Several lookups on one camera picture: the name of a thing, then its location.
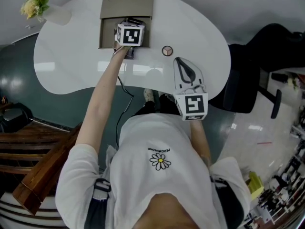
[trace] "flower vase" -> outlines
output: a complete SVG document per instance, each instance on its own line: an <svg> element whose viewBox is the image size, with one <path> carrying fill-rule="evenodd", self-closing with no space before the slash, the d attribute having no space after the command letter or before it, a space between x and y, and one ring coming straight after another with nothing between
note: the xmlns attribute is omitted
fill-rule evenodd
<svg viewBox="0 0 305 229"><path fill-rule="evenodd" d="M48 4L49 8L43 12L42 17L47 21L58 25L66 25L71 19L71 12L52 4Z"/></svg>

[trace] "daisy print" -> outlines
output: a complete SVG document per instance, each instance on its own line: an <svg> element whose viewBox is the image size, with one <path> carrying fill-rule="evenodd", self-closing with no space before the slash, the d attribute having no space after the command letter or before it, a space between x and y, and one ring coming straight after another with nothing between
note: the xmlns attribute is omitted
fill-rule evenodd
<svg viewBox="0 0 305 229"><path fill-rule="evenodd" d="M152 166L156 167L156 170L165 170L172 164L171 162L165 160L164 154L154 154L149 161L152 163Z"/></svg>

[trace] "black cable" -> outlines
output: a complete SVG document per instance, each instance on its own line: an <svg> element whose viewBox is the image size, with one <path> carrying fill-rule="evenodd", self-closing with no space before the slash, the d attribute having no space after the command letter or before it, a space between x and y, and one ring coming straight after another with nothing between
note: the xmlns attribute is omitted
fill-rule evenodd
<svg viewBox="0 0 305 229"><path fill-rule="evenodd" d="M124 86L124 84L123 84L123 82L121 81L121 79L120 79L119 76L118 76L118 79L119 79L119 81L120 81L120 83L121 83L121 86L122 86L123 91L124 91L125 93L127 93L129 96L131 96L131 98L130 98L130 100L129 100L129 103L128 103L126 109L121 113L120 118L119 118L118 122L116 123L115 140L116 140L116 145L117 145L117 147L119 147L119 140L118 140L118 125L119 125L119 122L120 122L120 120L121 120L123 114L125 114L125 113L127 112L127 110L129 109L130 104L132 103L132 100L133 100L133 98L134 98L134 95L132 95L132 94L125 88L125 86Z"/></svg>

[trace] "curved white desk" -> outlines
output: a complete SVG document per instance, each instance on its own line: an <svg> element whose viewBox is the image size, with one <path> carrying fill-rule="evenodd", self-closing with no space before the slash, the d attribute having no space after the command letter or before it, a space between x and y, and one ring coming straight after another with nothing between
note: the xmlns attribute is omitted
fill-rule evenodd
<svg viewBox="0 0 305 229"><path fill-rule="evenodd" d="M63 6L72 13L67 25L44 24L35 45L34 66L49 92L68 94L97 84L113 53L98 48L101 6L102 0L72 0ZM151 26L150 48L136 48L134 60L122 64L123 83L172 93L173 60L179 56L202 70L209 99L217 96L231 68L219 30L180 0L154 0ZM166 45L172 46L172 56L162 55Z"/></svg>

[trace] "backpack strap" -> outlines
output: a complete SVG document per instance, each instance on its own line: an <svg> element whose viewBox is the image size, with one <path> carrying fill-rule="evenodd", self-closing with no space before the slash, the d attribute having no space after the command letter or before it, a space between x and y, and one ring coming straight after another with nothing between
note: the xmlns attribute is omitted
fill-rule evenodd
<svg viewBox="0 0 305 229"><path fill-rule="evenodd" d="M223 179L211 179L223 208L228 229L237 229L244 220L244 209L229 183Z"/></svg>
<svg viewBox="0 0 305 229"><path fill-rule="evenodd" d="M110 182L96 179L84 229L105 229L107 202L111 191Z"/></svg>

